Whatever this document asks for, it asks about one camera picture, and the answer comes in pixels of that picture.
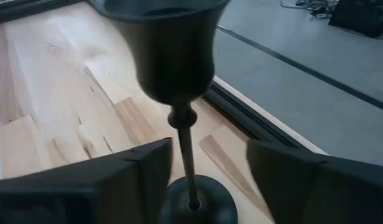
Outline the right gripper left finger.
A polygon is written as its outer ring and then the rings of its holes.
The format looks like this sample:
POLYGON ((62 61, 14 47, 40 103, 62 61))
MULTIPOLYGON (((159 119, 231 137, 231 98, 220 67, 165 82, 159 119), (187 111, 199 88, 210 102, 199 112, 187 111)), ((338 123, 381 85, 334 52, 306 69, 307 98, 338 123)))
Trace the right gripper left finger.
POLYGON ((172 140, 0 180, 0 224, 158 224, 172 140))

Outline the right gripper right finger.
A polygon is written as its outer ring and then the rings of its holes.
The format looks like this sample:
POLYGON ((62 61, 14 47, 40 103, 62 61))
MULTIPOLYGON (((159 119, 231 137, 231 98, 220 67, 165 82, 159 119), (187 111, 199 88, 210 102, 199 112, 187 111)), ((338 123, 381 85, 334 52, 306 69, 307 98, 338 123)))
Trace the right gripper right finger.
POLYGON ((258 140, 247 161, 275 224, 383 224, 383 166, 258 140))

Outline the black flat case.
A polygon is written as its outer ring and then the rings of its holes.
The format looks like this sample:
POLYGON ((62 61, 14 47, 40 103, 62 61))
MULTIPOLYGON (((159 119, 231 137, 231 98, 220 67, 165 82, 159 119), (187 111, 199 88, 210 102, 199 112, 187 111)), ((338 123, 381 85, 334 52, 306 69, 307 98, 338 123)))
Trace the black flat case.
POLYGON ((383 35, 383 0, 339 0, 330 26, 377 38, 383 35))

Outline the black metal candlestick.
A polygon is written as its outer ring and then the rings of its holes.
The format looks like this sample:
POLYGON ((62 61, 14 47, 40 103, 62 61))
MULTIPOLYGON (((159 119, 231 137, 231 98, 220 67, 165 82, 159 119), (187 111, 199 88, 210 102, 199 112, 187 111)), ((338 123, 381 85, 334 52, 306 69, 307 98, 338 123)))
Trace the black metal candlestick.
POLYGON ((160 214, 162 224, 238 224, 226 187, 195 172, 192 102, 215 74, 213 41, 229 0, 86 0, 127 42, 141 90, 169 105, 185 175, 172 182, 160 214))

